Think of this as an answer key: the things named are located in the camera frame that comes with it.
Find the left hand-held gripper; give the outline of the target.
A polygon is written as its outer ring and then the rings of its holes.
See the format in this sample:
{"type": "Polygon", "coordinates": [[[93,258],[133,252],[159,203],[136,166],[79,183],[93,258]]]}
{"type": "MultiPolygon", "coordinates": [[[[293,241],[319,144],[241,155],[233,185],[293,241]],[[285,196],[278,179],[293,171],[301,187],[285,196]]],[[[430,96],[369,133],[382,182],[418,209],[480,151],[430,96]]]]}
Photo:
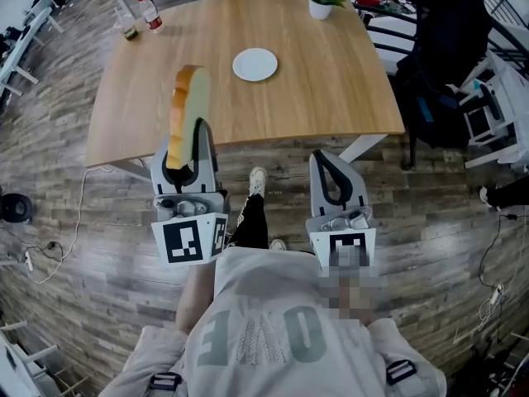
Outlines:
{"type": "Polygon", "coordinates": [[[183,193],[176,194],[169,177],[166,158],[167,133],[152,157],[150,177],[154,188],[157,221],[151,224],[161,261],[166,265],[201,265],[222,253],[229,199],[217,191],[217,157],[208,123],[199,118],[193,131],[191,160],[181,169],[183,193]]]}

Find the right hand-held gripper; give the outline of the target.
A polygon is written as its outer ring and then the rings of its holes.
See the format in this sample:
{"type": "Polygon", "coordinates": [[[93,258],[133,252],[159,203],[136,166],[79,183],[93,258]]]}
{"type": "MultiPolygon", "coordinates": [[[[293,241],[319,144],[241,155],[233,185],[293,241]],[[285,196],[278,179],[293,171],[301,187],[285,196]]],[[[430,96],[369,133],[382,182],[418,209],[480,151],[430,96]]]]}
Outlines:
{"type": "Polygon", "coordinates": [[[370,226],[372,208],[367,206],[363,178],[339,156],[315,150],[309,159],[309,179],[313,218],[305,228],[322,274],[369,270],[374,265],[376,229],[370,226]],[[340,191],[337,198],[330,195],[326,171],[340,191]]]}

